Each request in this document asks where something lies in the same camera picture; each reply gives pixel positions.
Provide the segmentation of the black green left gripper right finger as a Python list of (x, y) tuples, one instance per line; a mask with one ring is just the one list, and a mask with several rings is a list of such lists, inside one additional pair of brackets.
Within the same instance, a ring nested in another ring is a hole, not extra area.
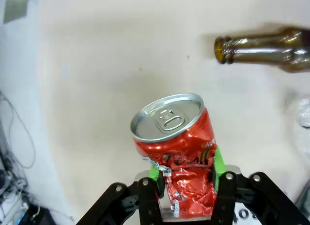
[(245, 177), (235, 165), (228, 169), (219, 149), (214, 155), (214, 172), (217, 198), (211, 224), (233, 224), (236, 203), (242, 203), (263, 225), (308, 225), (310, 223), (265, 173), (255, 172)]

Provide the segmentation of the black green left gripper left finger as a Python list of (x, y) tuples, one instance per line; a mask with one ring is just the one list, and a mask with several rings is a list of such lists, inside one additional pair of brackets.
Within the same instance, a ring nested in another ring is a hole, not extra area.
[(161, 225), (159, 199), (163, 197), (165, 181), (162, 172), (153, 165), (138, 173), (127, 186), (111, 184), (77, 222), (78, 225), (123, 225), (139, 211), (139, 225)]

